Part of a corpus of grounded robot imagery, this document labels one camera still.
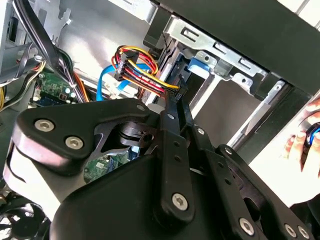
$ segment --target wire bundle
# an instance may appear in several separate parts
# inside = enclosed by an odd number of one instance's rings
[[[40,65],[35,69],[35,73],[31,73],[31,74],[28,74],[26,76],[26,78],[24,79],[24,82],[22,84],[22,87],[20,89],[20,91],[17,93],[16,96],[14,96],[13,98],[11,98],[9,101],[7,102],[4,102],[4,99],[3,99],[3,102],[2,102],[2,107],[0,106],[0,113],[17,104],[19,101],[21,101],[21,99],[25,96],[25,94],[27,93],[31,83],[36,79],[36,77],[44,70],[46,66],[46,62],[41,62]]]
[[[80,103],[89,102],[83,82],[74,72],[69,55],[53,45],[28,0],[13,0],[14,10],[32,44],[39,50],[54,73],[70,85]]]
[[[121,76],[123,80],[127,80],[146,91],[154,93],[158,97],[161,96],[161,94],[164,92],[165,89],[171,89],[171,90],[179,89],[178,86],[170,85],[156,78],[155,75],[159,70],[156,61],[148,52],[136,46],[118,47],[115,55],[111,59],[112,66],[114,67],[115,70],[117,69],[116,66],[119,64],[121,60],[121,54],[128,51],[138,52],[139,60],[142,61],[144,64],[146,64],[149,67],[151,72],[148,73],[147,71],[142,70],[131,59],[128,59],[127,60],[128,64],[126,64],[126,66],[124,67],[124,72],[123,72],[123,75]]]

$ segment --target rectangular slot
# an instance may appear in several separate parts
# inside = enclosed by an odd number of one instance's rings
[[[195,33],[187,27],[184,27],[182,29],[181,35],[185,36],[187,39],[191,40],[194,43],[196,42],[196,39],[199,37],[199,34]]]
[[[245,60],[244,58],[240,58],[239,63],[247,69],[251,69],[251,63]]]
[[[17,39],[17,32],[18,32],[18,24],[19,20],[15,17],[11,18],[10,27],[9,27],[9,34],[8,40],[15,43]]]
[[[128,0],[122,0],[122,1],[132,6],[132,2],[129,2]]]
[[[216,42],[215,44],[213,44],[212,46],[213,48],[217,49],[219,52],[221,52],[222,54],[226,55],[227,51],[225,49],[224,46],[222,46],[219,42]]]

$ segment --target white surface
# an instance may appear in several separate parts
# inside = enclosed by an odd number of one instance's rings
[[[303,1],[304,0],[279,0],[278,2],[295,13]]]
[[[310,0],[299,14],[299,17],[315,27],[320,21],[320,0]]]

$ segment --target yellow wire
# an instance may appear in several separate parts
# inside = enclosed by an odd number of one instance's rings
[[[146,50],[144,50],[144,49],[142,49],[140,47],[137,47],[137,46],[124,46],[121,49],[126,49],[126,50],[133,49],[133,50],[138,50],[138,51],[143,52],[145,55],[147,55],[154,62],[154,65],[155,65],[154,74],[156,74],[159,71],[158,64],[156,63],[154,58]]]
[[[2,109],[5,104],[5,93],[2,87],[0,87],[0,101],[0,109]]]
[[[128,63],[130,63],[136,70],[138,70],[140,73],[148,76],[150,79],[154,80],[155,82],[167,87],[167,88],[171,88],[171,89],[179,89],[178,86],[175,86],[175,85],[171,85],[171,84],[168,84],[164,81],[161,81],[160,79],[156,78],[155,76],[152,76],[151,74],[143,71],[140,67],[138,67],[131,59],[128,60]]]
[[[134,82],[133,80],[131,80],[130,78],[128,78],[128,77],[126,77],[126,76],[123,76],[123,79],[125,79],[125,80],[129,81],[130,83],[133,83],[133,84],[137,85],[138,87],[140,87],[140,88],[142,88],[142,89],[144,89],[144,90],[147,90],[147,91],[149,91],[149,92],[151,92],[151,93],[153,93],[153,94],[157,95],[158,97],[160,97],[160,96],[161,96],[159,93],[157,93],[157,92],[155,92],[155,91],[153,91],[153,90],[149,89],[149,88],[148,88],[148,87],[146,87],[146,86],[143,86],[142,84],[140,84],[140,83],[138,83],[138,82]]]

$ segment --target fan blade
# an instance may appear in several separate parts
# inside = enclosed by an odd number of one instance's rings
[[[5,230],[5,229],[9,229],[12,226],[9,224],[0,224],[0,231]]]
[[[16,220],[14,219],[13,216],[7,216],[6,218],[9,220],[11,224],[15,224]]]
[[[37,207],[36,205],[31,204],[31,207],[33,209],[33,217],[37,220],[39,220],[39,224],[42,223],[42,221],[45,219],[46,215],[44,214],[44,212]]]
[[[6,215],[6,216],[17,216],[17,217],[19,217],[19,218],[25,218],[26,217],[26,214],[25,214],[25,210],[23,210],[23,209],[12,209],[12,210],[9,210],[9,211],[7,211],[4,215]]]

